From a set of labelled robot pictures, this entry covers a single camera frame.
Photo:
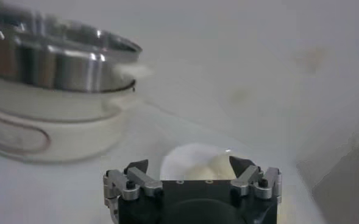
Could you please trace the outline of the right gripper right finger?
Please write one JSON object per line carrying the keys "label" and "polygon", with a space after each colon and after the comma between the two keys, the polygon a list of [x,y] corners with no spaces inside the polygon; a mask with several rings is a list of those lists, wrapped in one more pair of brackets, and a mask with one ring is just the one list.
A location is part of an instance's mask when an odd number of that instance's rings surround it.
{"label": "right gripper right finger", "polygon": [[264,172],[251,160],[236,156],[229,156],[229,163],[236,176],[230,185],[240,197],[252,192],[260,200],[282,199],[282,173],[279,168],[269,167]]}

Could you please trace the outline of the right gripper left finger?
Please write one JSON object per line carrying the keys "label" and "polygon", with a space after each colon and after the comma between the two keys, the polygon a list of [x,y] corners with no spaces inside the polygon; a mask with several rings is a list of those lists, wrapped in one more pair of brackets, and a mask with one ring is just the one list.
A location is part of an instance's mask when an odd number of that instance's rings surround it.
{"label": "right gripper left finger", "polygon": [[125,201],[139,199],[141,191],[147,197],[163,196],[163,182],[146,174],[147,159],[131,162],[123,171],[108,170],[103,176],[104,199],[114,200],[121,197]]}

